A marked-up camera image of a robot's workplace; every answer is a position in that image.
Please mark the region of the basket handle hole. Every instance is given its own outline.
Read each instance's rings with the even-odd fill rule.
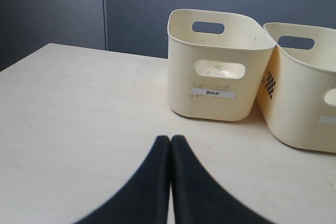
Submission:
[[[195,64],[195,71],[200,76],[240,79],[245,75],[245,66],[239,63],[199,60]]]
[[[222,34],[225,27],[221,23],[196,21],[193,23],[193,31],[196,33]]]
[[[336,89],[329,90],[324,96],[327,105],[336,106]]]
[[[281,36],[278,40],[278,44],[280,47],[309,50],[314,47],[315,41],[310,38]]]

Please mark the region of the plastic storage bin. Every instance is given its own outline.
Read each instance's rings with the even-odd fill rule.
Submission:
[[[313,39],[309,50],[277,45],[257,100],[271,133],[297,148],[336,153],[336,30],[269,23],[282,36]]]
[[[224,31],[194,31],[199,22]],[[173,11],[167,29],[171,109],[194,118],[245,118],[275,46],[265,30],[247,16],[192,9]]]

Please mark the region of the table surface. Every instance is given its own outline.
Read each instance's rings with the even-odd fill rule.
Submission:
[[[157,135],[174,134],[259,214],[336,223],[336,155],[280,143],[256,104],[235,123],[179,116],[166,79],[166,59],[55,44],[2,71],[0,223],[78,220],[123,186]]]

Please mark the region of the black object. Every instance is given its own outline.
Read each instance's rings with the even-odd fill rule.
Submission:
[[[131,179],[77,224],[166,224],[170,188],[170,140],[158,136]]]
[[[227,191],[204,169],[184,136],[171,143],[176,224],[272,223]]]

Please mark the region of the white label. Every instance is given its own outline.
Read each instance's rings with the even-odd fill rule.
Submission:
[[[322,115],[320,116],[320,123],[336,123],[336,116],[326,116]]]
[[[235,92],[228,92],[223,90],[211,90],[211,89],[200,89],[191,88],[191,94],[208,95],[211,97],[224,97],[233,99],[236,96]]]

